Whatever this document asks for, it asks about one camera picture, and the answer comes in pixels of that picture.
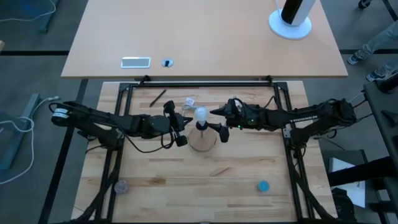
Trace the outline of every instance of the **wooden table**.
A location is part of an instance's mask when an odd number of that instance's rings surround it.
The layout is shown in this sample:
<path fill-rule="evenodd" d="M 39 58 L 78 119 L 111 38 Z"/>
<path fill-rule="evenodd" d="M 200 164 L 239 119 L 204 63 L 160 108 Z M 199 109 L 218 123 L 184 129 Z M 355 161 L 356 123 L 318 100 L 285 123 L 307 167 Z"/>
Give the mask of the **wooden table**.
<path fill-rule="evenodd" d="M 302 40 L 270 30 L 276 7 L 275 0 L 90 0 L 62 77 L 348 75 L 319 0 Z M 148 69 L 121 69 L 123 57 L 152 62 Z M 167 57 L 174 60 L 170 68 L 161 65 Z"/>
<path fill-rule="evenodd" d="M 103 84 L 98 110 L 114 112 L 118 86 L 119 83 Z M 223 106 L 232 96 L 246 103 L 264 105 L 274 95 L 273 89 L 266 87 L 168 88 L 150 108 L 149 103 L 161 91 L 161 88 L 134 90 L 130 114 L 162 114 L 162 105 L 169 100 L 174 100 L 176 112 L 181 113 L 186 97 L 194 98 L 196 104 L 212 110 Z M 289 82 L 289 91 L 293 107 L 308 106 L 302 82 Z M 269 108 L 276 109 L 274 102 Z M 209 118 L 211 122 L 223 119 L 214 115 Z M 194 125 L 195 122 L 191 122 L 187 126 L 185 135 Z M 159 139 L 134 138 L 133 141 L 142 150 L 160 146 Z M 98 144 L 91 142 L 88 147 Z M 72 218 L 79 216 L 98 192 L 105 156 L 104 149 L 95 149 L 86 155 Z M 318 141 L 308 142 L 304 162 L 312 193 L 330 214 L 336 216 Z M 280 131 L 232 129 L 228 143 L 222 144 L 218 140 L 207 153 L 196 152 L 188 145 L 174 145 L 169 150 L 142 154 L 126 141 L 120 179 L 128 182 L 129 192 L 117 195 L 114 222 L 296 220 Z M 264 194 L 257 191 L 260 180 L 270 183 L 270 191 Z M 106 211 L 108 197 L 104 204 Z M 306 211 L 304 200 L 302 208 Z"/>

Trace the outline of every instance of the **blue bottle cap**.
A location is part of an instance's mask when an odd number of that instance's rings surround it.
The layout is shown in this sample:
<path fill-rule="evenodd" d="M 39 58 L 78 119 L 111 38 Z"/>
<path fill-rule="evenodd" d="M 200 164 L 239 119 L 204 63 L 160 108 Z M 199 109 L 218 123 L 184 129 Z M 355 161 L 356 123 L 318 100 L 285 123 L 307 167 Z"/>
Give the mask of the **blue bottle cap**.
<path fill-rule="evenodd" d="M 261 192 L 267 192 L 269 190 L 268 181 L 265 181 L 265 180 L 260 181 L 259 184 L 257 185 L 257 188 Z"/>

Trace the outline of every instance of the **lamp base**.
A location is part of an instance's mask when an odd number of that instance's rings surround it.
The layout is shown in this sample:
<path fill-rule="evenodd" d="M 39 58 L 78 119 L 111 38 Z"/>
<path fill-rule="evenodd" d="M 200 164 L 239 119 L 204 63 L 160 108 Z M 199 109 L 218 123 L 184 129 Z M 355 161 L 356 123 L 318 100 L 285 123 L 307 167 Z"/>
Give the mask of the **lamp base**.
<path fill-rule="evenodd" d="M 188 135 L 189 145 L 196 152 L 208 152 L 216 144 L 217 134 L 211 128 L 200 131 L 192 128 Z"/>
<path fill-rule="evenodd" d="M 304 22 L 298 26 L 290 26 L 282 20 L 280 14 L 282 10 L 274 11 L 268 20 L 269 27 L 278 36 L 288 40 L 300 40 L 306 37 L 312 29 L 311 20 L 307 17 Z"/>

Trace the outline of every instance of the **shoe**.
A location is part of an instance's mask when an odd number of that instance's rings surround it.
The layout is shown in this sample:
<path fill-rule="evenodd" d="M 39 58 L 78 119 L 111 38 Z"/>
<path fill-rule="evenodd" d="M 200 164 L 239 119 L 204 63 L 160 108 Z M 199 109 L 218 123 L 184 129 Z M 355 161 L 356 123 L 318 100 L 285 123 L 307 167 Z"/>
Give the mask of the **shoe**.
<path fill-rule="evenodd" d="M 371 72 L 369 75 L 366 75 L 366 79 L 369 82 L 373 82 L 374 80 L 383 80 L 385 77 L 385 75 L 378 75 L 376 72 Z"/>
<path fill-rule="evenodd" d="M 351 57 L 347 58 L 347 62 L 350 65 L 356 65 L 359 61 L 362 61 L 363 59 L 357 57 L 355 54 L 353 54 Z"/>

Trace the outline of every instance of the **wire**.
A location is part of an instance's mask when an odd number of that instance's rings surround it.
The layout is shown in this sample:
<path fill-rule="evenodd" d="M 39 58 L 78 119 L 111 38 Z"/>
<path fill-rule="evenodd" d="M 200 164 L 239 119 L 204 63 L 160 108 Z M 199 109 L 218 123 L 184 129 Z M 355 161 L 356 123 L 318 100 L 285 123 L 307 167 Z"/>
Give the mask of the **wire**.
<path fill-rule="evenodd" d="M 367 117 L 370 117 L 370 116 L 372 116 L 372 115 L 373 115 L 373 113 L 368 114 L 368 115 L 366 115 L 366 116 L 363 116 L 362 118 L 359 118 L 359 119 L 356 121 L 356 123 L 358 123 L 358 122 L 362 121 L 363 119 L 365 119 L 365 118 L 367 118 Z"/>
<path fill-rule="evenodd" d="M 275 3 L 276 3 L 276 9 L 278 10 L 279 17 L 280 17 L 280 19 L 282 19 L 281 13 L 279 13 L 280 7 L 279 7 L 278 0 L 275 0 Z"/>
<path fill-rule="evenodd" d="M 44 100 L 42 100 L 35 108 L 34 108 L 34 110 L 33 110 L 33 112 L 32 112 L 32 117 L 33 117 L 33 115 L 35 114 L 35 112 L 37 111 L 37 109 L 43 104 L 43 103 L 45 103 L 45 102 L 47 102 L 47 101 L 53 101 L 53 100 L 59 100 L 60 98 L 58 97 L 58 96 L 56 96 L 56 97 L 53 97 L 53 98 L 47 98 L 47 99 L 44 99 Z M 35 124 L 34 124 L 34 122 L 33 122 L 33 120 L 32 119 L 30 119 L 30 118 L 27 118 L 27 117 L 20 117 L 19 119 L 25 119 L 25 120 L 27 120 L 27 121 L 29 121 L 30 122 L 30 128 L 29 129 L 27 129 L 27 130 L 21 130 L 20 128 L 18 128 L 17 126 L 16 126 L 16 124 L 14 123 L 14 122 L 12 122 L 12 121 L 1 121 L 0 122 L 0 124 L 5 124 L 5 123 L 11 123 L 19 132 L 22 132 L 22 133 L 28 133 L 28 132 L 32 132 L 32 136 L 31 136 L 31 149 L 32 149 L 32 159 L 30 160 L 30 164 L 29 164 L 29 166 L 27 167 L 27 169 L 26 170 L 24 170 L 23 172 L 21 172 L 20 174 L 18 174 L 18 175 L 16 175 L 16 176 L 14 176 L 13 178 L 11 178 L 11 179 L 8 179 L 8 180 L 5 180 L 5 181 L 3 181 L 3 182 L 0 182 L 0 185 L 2 185 L 2 184 L 6 184 L 6 183 L 8 183 L 8 182 L 10 182 L 10 181 L 13 181 L 13 180 L 15 180 L 16 178 L 18 178 L 18 177 L 20 177 L 20 176 L 22 176 L 22 175 L 24 175 L 26 172 L 28 172 L 29 170 L 30 170 L 30 168 L 32 167 L 32 165 L 33 165 L 33 162 L 34 162 L 34 160 L 35 160 L 35 151 L 34 151 L 34 126 L 35 126 Z"/>
<path fill-rule="evenodd" d="M 55 6 L 55 4 L 54 4 L 54 2 L 53 2 L 52 0 L 50 0 L 50 2 L 51 2 L 51 4 L 52 4 L 52 6 L 53 6 L 53 10 L 50 11 L 50 12 L 46 12 L 46 13 L 43 13 L 43 14 L 41 14 L 41 15 L 38 15 L 38 16 L 36 16 L 36 17 L 33 18 L 33 19 L 16 19 L 16 18 L 10 18 L 10 19 L 0 19 L 0 22 L 7 22 L 7 21 L 32 22 L 32 21 L 35 21 L 36 19 L 38 19 L 38 18 L 40 18 L 40 17 L 42 17 L 42 16 L 46 16 L 46 15 L 53 14 L 53 13 L 55 13 L 55 11 L 57 10 L 57 7 Z"/>
<path fill-rule="evenodd" d="M 269 98 L 269 101 L 268 101 L 268 103 L 265 105 L 264 109 L 267 108 L 267 107 L 269 106 L 269 104 L 271 103 L 271 100 L 272 100 L 272 99 L 274 99 L 274 101 L 276 101 L 276 100 L 275 100 L 275 96 L 272 96 L 271 98 Z"/>
<path fill-rule="evenodd" d="M 307 151 L 307 147 L 304 148 L 304 152 L 303 152 L 303 154 L 301 155 L 301 158 L 304 158 L 304 155 L 305 155 L 305 152 L 306 152 L 306 151 Z"/>
<path fill-rule="evenodd" d="M 335 142 L 333 142 L 332 140 L 329 140 L 329 139 L 327 139 L 327 138 L 324 138 L 324 137 L 319 136 L 319 137 L 314 137 L 314 139 L 315 139 L 315 140 L 318 140 L 318 139 L 326 140 L 326 141 L 330 142 L 331 144 L 334 144 L 335 146 L 339 147 L 339 148 L 342 149 L 343 151 L 346 151 L 345 148 L 343 148 L 343 147 L 340 146 L 339 144 L 337 144 L 337 143 L 335 143 Z"/>
<path fill-rule="evenodd" d="M 362 102 L 358 103 L 357 105 L 355 105 L 353 108 L 356 108 L 357 106 L 360 106 L 360 105 L 363 104 L 365 101 L 366 101 L 366 99 L 363 100 Z"/>
<path fill-rule="evenodd" d="M 22 133 L 28 133 L 28 132 L 31 132 L 33 130 L 33 127 L 35 126 L 35 124 L 30 118 L 20 117 L 19 119 L 26 119 L 26 120 L 30 121 L 30 123 L 31 123 L 30 128 L 27 129 L 27 130 L 22 130 L 22 129 L 18 128 L 18 126 L 13 121 L 1 121 L 0 124 L 11 123 L 14 126 L 15 129 L 17 129 L 19 132 L 22 132 Z"/>
<path fill-rule="evenodd" d="M 87 152 L 90 152 L 91 150 L 97 149 L 97 148 L 99 148 L 99 147 L 104 147 L 104 145 L 103 145 L 103 144 L 100 144 L 99 146 L 91 147 L 91 148 L 89 148 L 89 149 L 86 150 L 86 154 L 87 154 Z"/>
<path fill-rule="evenodd" d="M 359 93 L 358 95 L 354 96 L 354 98 L 350 99 L 350 100 L 348 101 L 348 103 L 351 103 L 352 101 L 354 101 L 355 99 L 357 99 L 359 96 L 361 96 L 361 95 L 363 95 L 363 94 L 364 94 L 364 92 Z"/>
<path fill-rule="evenodd" d="M 368 117 L 370 117 L 370 116 L 372 116 L 372 115 L 373 115 L 373 113 L 368 114 L 368 115 L 366 115 L 366 116 L 363 116 L 362 118 L 357 119 L 356 122 L 355 122 L 354 124 L 356 124 L 356 123 L 362 121 L 363 119 L 368 118 Z M 335 134 L 334 134 L 332 137 L 329 137 L 329 136 L 328 136 L 329 138 L 334 138 L 334 137 L 337 135 L 337 131 L 338 131 L 338 130 L 342 130 L 342 129 L 345 129 L 345 128 L 348 128 L 348 127 L 349 127 L 349 126 L 339 127 L 339 128 L 334 128 L 334 129 L 329 129 L 328 131 L 325 131 L 325 132 L 322 133 L 322 134 L 328 134 L 328 133 L 334 131 Z"/>
<path fill-rule="evenodd" d="M 127 134 L 124 134 L 124 137 L 126 137 L 127 140 L 132 144 L 132 146 L 134 146 L 141 153 L 152 153 L 152 152 L 156 152 L 156 151 L 159 151 L 159 150 L 163 149 L 163 146 L 160 146 L 159 148 L 151 150 L 151 151 L 142 151 L 133 143 L 133 141 L 130 139 L 130 137 Z"/>

